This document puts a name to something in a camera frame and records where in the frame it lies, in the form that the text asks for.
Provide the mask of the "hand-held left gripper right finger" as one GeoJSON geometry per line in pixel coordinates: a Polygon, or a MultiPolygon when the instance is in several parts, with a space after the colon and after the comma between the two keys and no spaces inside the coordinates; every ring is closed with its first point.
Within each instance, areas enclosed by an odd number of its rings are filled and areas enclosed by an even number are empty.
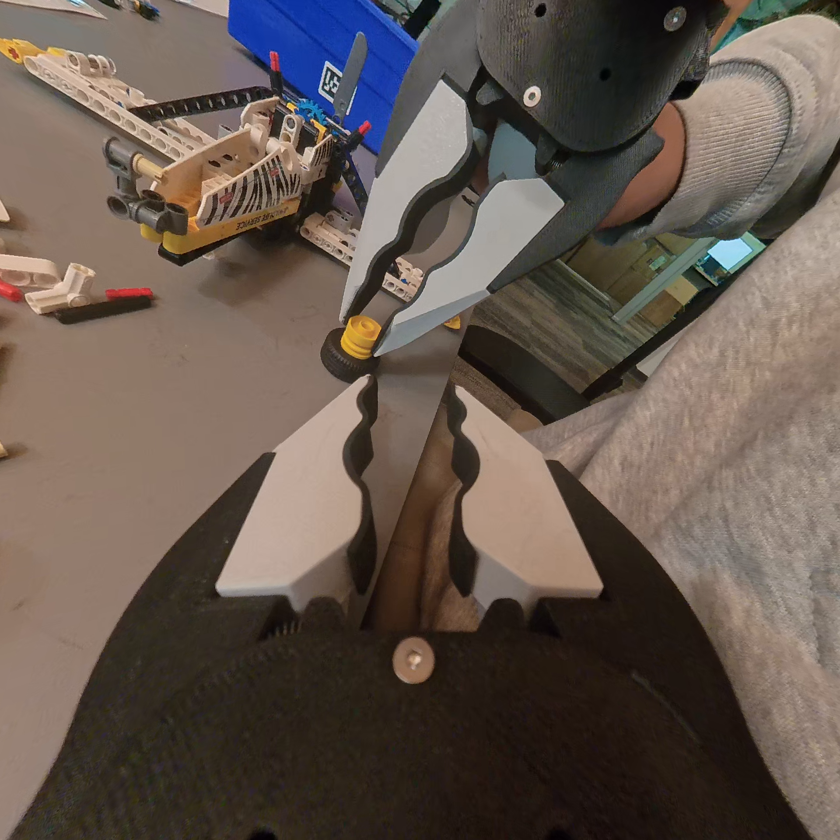
{"type": "Polygon", "coordinates": [[[602,579],[540,452],[459,385],[448,391],[448,430],[457,592],[484,610],[510,599],[525,613],[543,598],[599,597],[602,579]]]}

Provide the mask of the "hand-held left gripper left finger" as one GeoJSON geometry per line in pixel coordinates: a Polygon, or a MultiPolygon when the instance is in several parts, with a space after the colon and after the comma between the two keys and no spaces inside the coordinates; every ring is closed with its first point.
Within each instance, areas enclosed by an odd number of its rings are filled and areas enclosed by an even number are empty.
{"type": "Polygon", "coordinates": [[[363,474],[377,413],[377,381],[367,374],[273,450],[217,578],[219,595],[281,595],[301,612],[314,598],[347,607],[369,591],[377,541],[363,474]]]}

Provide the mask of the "person's grey hoodie torso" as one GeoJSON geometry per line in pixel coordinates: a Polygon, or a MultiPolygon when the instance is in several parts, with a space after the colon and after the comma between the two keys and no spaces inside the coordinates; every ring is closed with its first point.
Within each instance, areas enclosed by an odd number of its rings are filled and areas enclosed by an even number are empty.
{"type": "Polygon", "coordinates": [[[774,778],[838,838],[838,190],[644,386],[525,433],[699,617],[774,778]]]}

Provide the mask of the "yellow lego wheel hub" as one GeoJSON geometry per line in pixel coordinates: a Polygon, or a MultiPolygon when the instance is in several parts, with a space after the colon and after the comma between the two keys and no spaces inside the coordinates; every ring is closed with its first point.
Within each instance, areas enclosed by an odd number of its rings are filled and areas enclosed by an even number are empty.
{"type": "Polygon", "coordinates": [[[351,317],[340,339],[340,347],[349,357],[367,361],[372,357],[382,326],[365,315],[351,317]]]}

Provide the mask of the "zebra striped lego aircraft model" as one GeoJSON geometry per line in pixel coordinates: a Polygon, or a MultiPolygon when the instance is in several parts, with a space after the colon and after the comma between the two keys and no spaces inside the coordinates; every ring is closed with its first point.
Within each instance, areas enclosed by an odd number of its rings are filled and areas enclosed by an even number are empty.
{"type": "Polygon", "coordinates": [[[153,101],[122,82],[106,56],[13,38],[2,39],[2,54],[171,160],[153,163],[119,136],[103,145],[116,184],[109,211],[139,225],[162,258],[184,266],[250,232],[294,229],[351,266],[359,232],[333,199],[345,184],[360,214],[368,203],[353,152],[371,124],[343,126],[366,61],[363,33],[345,64],[350,93],[337,87],[328,95],[334,113],[287,86],[275,50],[267,87],[169,101],[153,101]]]}

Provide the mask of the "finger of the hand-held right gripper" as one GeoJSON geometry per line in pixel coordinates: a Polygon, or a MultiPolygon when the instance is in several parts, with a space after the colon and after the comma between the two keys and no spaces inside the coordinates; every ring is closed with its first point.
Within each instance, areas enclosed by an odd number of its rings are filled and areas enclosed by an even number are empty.
{"type": "Polygon", "coordinates": [[[537,177],[535,152],[524,133],[498,123],[490,143],[490,182],[463,242],[426,273],[413,301],[392,316],[375,356],[402,348],[487,298],[491,283],[561,210],[563,200],[537,177]]]}
{"type": "Polygon", "coordinates": [[[389,160],[374,178],[345,285],[340,321],[362,313],[386,268],[413,245],[428,211],[461,186],[476,162],[465,95],[437,80],[389,160]]]}

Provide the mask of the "black office chair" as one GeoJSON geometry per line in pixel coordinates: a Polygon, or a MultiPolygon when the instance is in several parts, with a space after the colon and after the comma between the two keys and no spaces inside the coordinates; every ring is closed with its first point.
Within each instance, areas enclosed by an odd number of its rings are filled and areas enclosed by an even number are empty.
{"type": "Polygon", "coordinates": [[[507,336],[469,325],[458,356],[543,425],[585,410],[590,402],[507,336]]]}

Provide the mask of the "person's right hand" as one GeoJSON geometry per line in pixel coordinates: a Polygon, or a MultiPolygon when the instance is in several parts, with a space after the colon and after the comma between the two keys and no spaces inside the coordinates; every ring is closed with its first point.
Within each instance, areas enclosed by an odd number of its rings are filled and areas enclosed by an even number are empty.
{"type": "Polygon", "coordinates": [[[632,223],[666,203],[676,191],[686,158],[686,127],[674,103],[665,105],[653,129],[663,148],[629,183],[598,231],[632,223]]]}

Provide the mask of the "blue plastic bin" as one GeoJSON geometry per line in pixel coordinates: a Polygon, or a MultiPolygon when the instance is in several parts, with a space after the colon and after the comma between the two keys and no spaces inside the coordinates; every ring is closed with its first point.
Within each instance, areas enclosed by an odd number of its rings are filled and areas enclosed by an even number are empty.
{"type": "Polygon", "coordinates": [[[364,146],[381,151],[394,102],[419,44],[367,1],[230,1],[228,33],[265,62],[279,57],[289,88],[333,114],[333,97],[355,36],[367,57],[344,119],[349,130],[371,123],[364,146]]]}

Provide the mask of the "person's right forearm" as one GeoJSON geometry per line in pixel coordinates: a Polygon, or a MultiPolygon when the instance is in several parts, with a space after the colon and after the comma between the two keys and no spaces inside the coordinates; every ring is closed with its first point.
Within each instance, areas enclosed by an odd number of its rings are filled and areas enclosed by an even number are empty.
{"type": "Polygon", "coordinates": [[[656,209],[595,236],[625,245],[661,234],[775,239],[821,207],[838,215],[839,29],[789,17],[718,52],[675,109],[682,174],[656,209]]]}

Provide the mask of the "pile of loose lego pieces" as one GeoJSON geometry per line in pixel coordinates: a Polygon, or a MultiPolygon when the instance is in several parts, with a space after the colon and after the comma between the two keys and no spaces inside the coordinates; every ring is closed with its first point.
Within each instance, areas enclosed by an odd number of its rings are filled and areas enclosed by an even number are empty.
{"type": "MultiPolygon", "coordinates": [[[[71,261],[59,271],[53,260],[12,255],[2,245],[2,299],[27,306],[45,322],[71,326],[153,307],[154,294],[148,288],[94,294],[95,277],[95,271],[82,264],[71,261]]],[[[38,405],[50,410],[50,420],[63,421],[70,405],[93,394],[84,381],[93,373],[93,359],[68,353],[64,346],[48,347],[46,353],[29,389],[47,400],[38,405]]]]}

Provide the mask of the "black lego tyre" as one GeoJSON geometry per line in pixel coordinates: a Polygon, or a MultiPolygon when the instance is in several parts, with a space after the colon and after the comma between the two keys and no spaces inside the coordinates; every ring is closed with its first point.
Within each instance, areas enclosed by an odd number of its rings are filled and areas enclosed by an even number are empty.
{"type": "Polygon", "coordinates": [[[320,359],[332,376],[351,384],[362,376],[375,373],[380,360],[373,356],[364,360],[352,356],[341,345],[343,334],[344,330],[341,328],[335,328],[327,334],[320,350],[320,359]]]}

